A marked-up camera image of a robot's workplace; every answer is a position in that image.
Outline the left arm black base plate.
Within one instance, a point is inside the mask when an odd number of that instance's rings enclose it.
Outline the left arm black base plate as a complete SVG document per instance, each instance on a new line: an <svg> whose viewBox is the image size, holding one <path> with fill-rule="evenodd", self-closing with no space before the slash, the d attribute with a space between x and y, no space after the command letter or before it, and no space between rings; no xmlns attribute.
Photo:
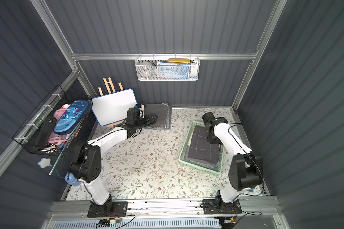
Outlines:
<svg viewBox="0 0 344 229"><path fill-rule="evenodd" d="M104 205L97 205L94 202L90 202L88 208L88 218L114 218L114 217L125 217L127 213L128 202L108 202Z"/></svg>

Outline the dark grey checked pillowcase back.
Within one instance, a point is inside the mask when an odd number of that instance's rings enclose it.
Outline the dark grey checked pillowcase back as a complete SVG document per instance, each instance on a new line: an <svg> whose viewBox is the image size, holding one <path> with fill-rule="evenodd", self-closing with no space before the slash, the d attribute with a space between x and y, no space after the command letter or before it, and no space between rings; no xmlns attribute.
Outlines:
<svg viewBox="0 0 344 229"><path fill-rule="evenodd" d="M208 143L207 130L204 127L195 126L187 145L185 160L207 169L216 169L220 157L220 145Z"/></svg>

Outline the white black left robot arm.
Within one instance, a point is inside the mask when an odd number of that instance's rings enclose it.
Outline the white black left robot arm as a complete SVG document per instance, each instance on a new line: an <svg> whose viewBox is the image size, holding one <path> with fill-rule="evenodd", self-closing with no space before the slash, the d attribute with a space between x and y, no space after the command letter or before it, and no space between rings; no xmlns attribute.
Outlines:
<svg viewBox="0 0 344 229"><path fill-rule="evenodd" d="M116 144L135 137L137 131L154 125L157 120L157 115L144 113L144 105L136 104L128 109L127 117L110 132L87 143L77 143L75 150L78 158L72 162L69 172L85 186L91 195L92 206L97 210L110 214L114 209L112 196L100 178L102 154Z"/></svg>

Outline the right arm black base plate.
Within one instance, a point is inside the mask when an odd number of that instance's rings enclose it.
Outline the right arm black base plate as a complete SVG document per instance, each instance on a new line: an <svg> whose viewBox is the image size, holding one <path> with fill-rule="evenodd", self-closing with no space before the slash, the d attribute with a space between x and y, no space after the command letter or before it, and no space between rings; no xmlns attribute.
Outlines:
<svg viewBox="0 0 344 229"><path fill-rule="evenodd" d="M214 214L230 214L238 215L242 213L241 204L239 199L223 203L215 199L204 199L200 208L203 209L205 215L214 215Z"/></svg>

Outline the plain grey pillowcase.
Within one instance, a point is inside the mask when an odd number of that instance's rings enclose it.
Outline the plain grey pillowcase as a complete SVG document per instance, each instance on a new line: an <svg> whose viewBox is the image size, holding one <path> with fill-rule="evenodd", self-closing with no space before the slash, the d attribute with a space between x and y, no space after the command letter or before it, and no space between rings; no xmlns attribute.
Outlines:
<svg viewBox="0 0 344 229"><path fill-rule="evenodd" d="M148 126L147 129L168 130L171 129L172 107L168 104L147 104L144 114L151 117L151 114L158 116L154 125Z"/></svg>

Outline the mint green plastic basket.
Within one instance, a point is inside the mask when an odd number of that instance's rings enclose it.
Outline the mint green plastic basket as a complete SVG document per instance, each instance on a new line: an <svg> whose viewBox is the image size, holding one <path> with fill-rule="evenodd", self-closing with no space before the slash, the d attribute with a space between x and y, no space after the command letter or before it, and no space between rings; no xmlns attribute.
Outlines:
<svg viewBox="0 0 344 229"><path fill-rule="evenodd" d="M181 150L181 164L213 175L222 171L224 147L208 142L208 132L202 122L192 121Z"/></svg>

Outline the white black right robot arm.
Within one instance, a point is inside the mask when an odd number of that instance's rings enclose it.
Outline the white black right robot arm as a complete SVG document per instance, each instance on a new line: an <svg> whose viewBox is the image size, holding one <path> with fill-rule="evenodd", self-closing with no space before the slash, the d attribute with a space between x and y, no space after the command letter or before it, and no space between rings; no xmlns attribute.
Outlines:
<svg viewBox="0 0 344 229"><path fill-rule="evenodd" d="M262 156L253 154L252 149L234 133L234 125L224 117L215 117L209 112L205 113L202 119L207 128L207 141L223 145L231 156L229 182L217 192L216 202L212 206L221 213L237 210L238 207L235 205L238 203L236 199L239 195L256 186L264 185Z"/></svg>

